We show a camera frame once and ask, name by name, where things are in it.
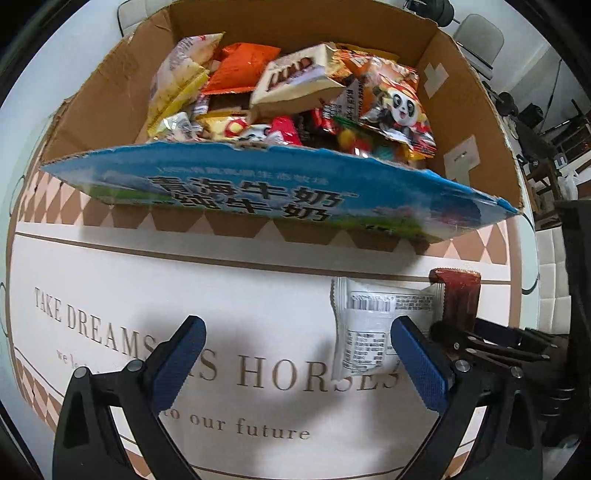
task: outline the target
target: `barcode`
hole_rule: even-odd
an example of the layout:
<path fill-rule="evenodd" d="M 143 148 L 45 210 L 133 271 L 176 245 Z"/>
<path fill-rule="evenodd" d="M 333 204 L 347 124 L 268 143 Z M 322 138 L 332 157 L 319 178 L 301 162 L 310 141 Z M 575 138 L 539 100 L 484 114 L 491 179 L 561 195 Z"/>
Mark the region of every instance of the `barcode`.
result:
<path fill-rule="evenodd" d="M 352 297 L 349 302 L 349 308 L 355 310 L 372 310 L 374 312 L 389 312 L 391 304 L 389 300 Z"/>

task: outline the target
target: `white snack package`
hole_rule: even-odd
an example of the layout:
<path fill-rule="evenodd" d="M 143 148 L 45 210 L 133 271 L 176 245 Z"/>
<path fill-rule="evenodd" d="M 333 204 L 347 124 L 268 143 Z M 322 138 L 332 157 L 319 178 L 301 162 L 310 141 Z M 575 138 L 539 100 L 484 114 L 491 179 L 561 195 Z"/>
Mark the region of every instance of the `white snack package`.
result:
<path fill-rule="evenodd" d="M 390 340 L 392 322 L 407 315 L 427 336 L 431 325 L 441 320 L 444 289 L 443 283 L 413 290 L 335 277 L 337 339 L 332 380 L 396 370 L 400 359 Z"/>

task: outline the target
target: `metal bolt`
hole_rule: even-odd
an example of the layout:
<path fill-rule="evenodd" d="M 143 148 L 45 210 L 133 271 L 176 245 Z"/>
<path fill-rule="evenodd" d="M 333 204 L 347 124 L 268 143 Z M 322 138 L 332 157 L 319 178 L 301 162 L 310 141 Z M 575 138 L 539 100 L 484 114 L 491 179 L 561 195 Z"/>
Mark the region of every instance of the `metal bolt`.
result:
<path fill-rule="evenodd" d="M 466 373 L 468 370 L 470 370 L 470 364 L 465 360 L 457 360 L 456 370 L 462 373 Z"/>
<path fill-rule="evenodd" d="M 129 370 L 130 372 L 139 372 L 140 370 L 142 370 L 142 367 L 144 366 L 144 363 L 141 360 L 132 360 L 131 362 L 129 362 L 127 364 L 126 369 Z"/>
<path fill-rule="evenodd" d="M 511 367 L 509 371 L 511 372 L 511 375 L 513 375 L 515 378 L 523 378 L 523 370 L 521 368 Z"/>
<path fill-rule="evenodd" d="M 76 378 L 82 378 L 86 375 L 86 372 L 88 372 L 86 367 L 78 367 L 76 370 L 74 370 L 74 376 Z"/>

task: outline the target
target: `chair backrest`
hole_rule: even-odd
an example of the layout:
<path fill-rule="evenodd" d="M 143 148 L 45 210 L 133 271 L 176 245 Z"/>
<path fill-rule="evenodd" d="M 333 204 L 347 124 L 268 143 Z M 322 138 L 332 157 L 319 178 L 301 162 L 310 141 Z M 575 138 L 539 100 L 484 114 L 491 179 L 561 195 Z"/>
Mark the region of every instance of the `chair backrest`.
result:
<path fill-rule="evenodd" d="M 457 28 L 453 38 L 489 65 L 495 61 L 505 43 L 503 32 L 478 14 L 468 15 Z"/>
<path fill-rule="evenodd" d="M 135 31 L 146 18 L 154 15 L 161 8 L 169 6 L 174 0 L 127 0 L 117 9 L 117 20 L 121 35 Z"/>

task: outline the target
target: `orange snack bag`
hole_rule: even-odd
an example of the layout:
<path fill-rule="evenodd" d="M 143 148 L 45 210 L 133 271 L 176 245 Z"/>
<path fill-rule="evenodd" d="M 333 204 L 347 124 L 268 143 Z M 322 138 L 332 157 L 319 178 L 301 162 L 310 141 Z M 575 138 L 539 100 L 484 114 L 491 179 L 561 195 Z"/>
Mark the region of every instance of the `orange snack bag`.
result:
<path fill-rule="evenodd" d="M 277 58 L 280 51 L 280 48 L 254 43 L 228 45 L 222 50 L 222 63 L 202 89 L 202 94 L 253 91 L 267 64 Z"/>

